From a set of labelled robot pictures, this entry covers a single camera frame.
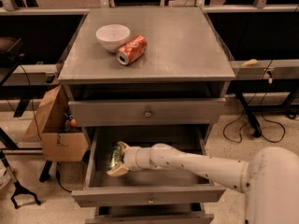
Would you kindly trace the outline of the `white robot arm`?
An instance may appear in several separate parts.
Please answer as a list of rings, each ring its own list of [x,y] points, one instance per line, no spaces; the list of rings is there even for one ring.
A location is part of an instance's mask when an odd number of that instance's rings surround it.
[[[111,176],[130,171],[180,168],[245,195],[245,224],[299,224],[299,156],[282,147],[266,147],[249,161],[180,151],[164,143],[113,148]]]

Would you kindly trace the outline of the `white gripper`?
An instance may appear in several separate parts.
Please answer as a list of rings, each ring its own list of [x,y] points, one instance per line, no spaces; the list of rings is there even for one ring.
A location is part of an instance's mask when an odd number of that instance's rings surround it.
[[[123,155],[124,164],[119,164],[107,171],[107,174],[113,177],[125,175],[128,171],[141,171],[151,169],[150,148],[149,147],[130,147],[126,143],[119,141],[117,143],[119,154]]]

